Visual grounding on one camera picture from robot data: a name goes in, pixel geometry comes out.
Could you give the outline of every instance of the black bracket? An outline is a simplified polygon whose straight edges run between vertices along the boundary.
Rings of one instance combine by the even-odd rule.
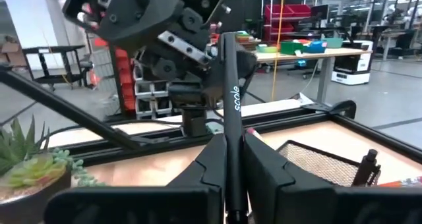
[[[303,109],[312,109],[315,111],[329,113],[330,115],[344,113],[344,116],[350,119],[354,119],[356,115],[356,103],[352,100],[341,101],[335,103],[333,106],[328,106],[322,103],[313,103],[310,105],[302,105],[301,107]]]

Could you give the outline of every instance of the white wall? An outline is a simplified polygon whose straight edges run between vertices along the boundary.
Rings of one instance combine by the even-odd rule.
[[[63,19],[63,24],[65,26],[65,32],[67,35],[67,39],[69,41],[69,45],[85,45],[85,48],[78,50],[79,58],[83,57],[83,55],[89,53],[88,44],[86,42],[85,33],[82,28],[79,26],[73,24],[72,22],[69,22],[64,17],[63,13],[61,12],[61,9],[63,8],[63,5],[65,4],[66,0],[58,0],[58,4],[60,7],[60,17]],[[69,61],[71,63],[76,63],[74,54],[69,54]]]
[[[22,48],[57,46],[49,6],[46,0],[6,0]],[[31,69],[41,69],[38,55],[28,55]],[[49,68],[62,68],[60,54],[45,55]]]

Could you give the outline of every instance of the metal bracket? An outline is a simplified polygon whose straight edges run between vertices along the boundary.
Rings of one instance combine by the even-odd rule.
[[[182,54],[191,58],[192,60],[200,63],[201,65],[207,65],[212,59],[210,56],[195,48],[193,45],[187,43],[185,40],[177,37],[175,34],[165,31],[158,36],[158,39],[165,44],[175,48]]]
[[[341,101],[333,106],[321,104],[321,103],[313,103],[310,105],[302,105],[303,109],[312,109],[315,111],[329,113],[330,115],[338,115],[344,113],[344,116],[354,119],[356,115],[356,103],[352,100]]]

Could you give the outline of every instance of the black cable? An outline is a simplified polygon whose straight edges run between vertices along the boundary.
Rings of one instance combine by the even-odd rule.
[[[212,112],[214,112],[215,115],[217,115],[219,118],[224,119],[224,116],[220,114],[217,109],[212,109]]]
[[[17,118],[19,115],[23,114],[25,111],[29,110],[32,106],[34,106],[35,104],[37,104],[37,101],[32,102],[31,104],[29,104],[28,106],[26,106],[25,108],[21,109],[20,111],[18,111],[18,113],[15,113],[13,116],[9,117],[8,119],[4,120],[3,122],[0,123],[0,126],[5,126],[5,124],[8,124],[9,122],[11,122],[13,119]]]
[[[123,121],[123,122],[124,123],[122,123],[122,121],[119,121],[119,122],[113,122],[113,123],[107,123],[107,124],[110,125],[110,126],[127,125],[127,124],[133,124],[133,123],[158,123],[158,124],[161,124],[161,125],[182,125],[181,122],[169,122],[169,121],[161,121],[161,120],[157,120],[157,119],[131,119],[131,120]],[[58,134],[60,132],[66,132],[68,130],[81,129],[81,128],[84,128],[84,127],[80,126],[80,125],[68,126],[66,128],[59,128],[57,130],[54,130],[53,132],[50,132],[48,135],[51,137],[51,136]],[[43,139],[41,139],[38,142],[43,142],[45,139],[46,138],[44,137]]]
[[[254,99],[256,99],[257,101],[261,102],[261,103],[266,103],[266,101],[264,101],[263,99],[261,99],[260,97],[252,94],[251,92],[246,91],[246,94],[252,96]]]

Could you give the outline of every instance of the red object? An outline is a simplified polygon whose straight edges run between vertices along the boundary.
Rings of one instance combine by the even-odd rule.
[[[311,8],[308,5],[287,4],[284,7],[287,7],[292,11],[293,17],[310,17],[311,16]]]
[[[135,87],[132,77],[133,64],[132,59],[127,56],[126,51],[116,49],[114,51],[116,58],[116,67],[119,70],[119,79],[121,85],[121,93],[125,104],[126,111],[135,110]]]
[[[283,36],[285,32],[292,32],[295,28],[288,22],[282,22],[282,28],[280,30],[281,38],[285,39],[286,37]],[[272,26],[265,26],[264,27],[264,35],[266,36],[266,41],[274,42],[277,41],[278,37],[278,22],[273,22]]]
[[[294,14],[294,12],[289,7],[286,7],[286,5],[284,5],[283,7],[283,13],[281,13],[281,9],[282,9],[281,5],[273,4],[272,14],[271,14],[271,5],[265,5],[264,15],[265,15],[266,23],[269,24],[271,18],[273,19],[273,21],[275,21],[275,19],[280,18],[280,15],[282,17],[292,17]]]
[[[108,46],[108,43],[105,40],[101,39],[101,38],[96,38],[94,40],[94,45],[96,47],[107,47]]]
[[[90,70],[90,81],[94,86],[97,86],[100,83],[101,78],[95,75],[94,70]]]

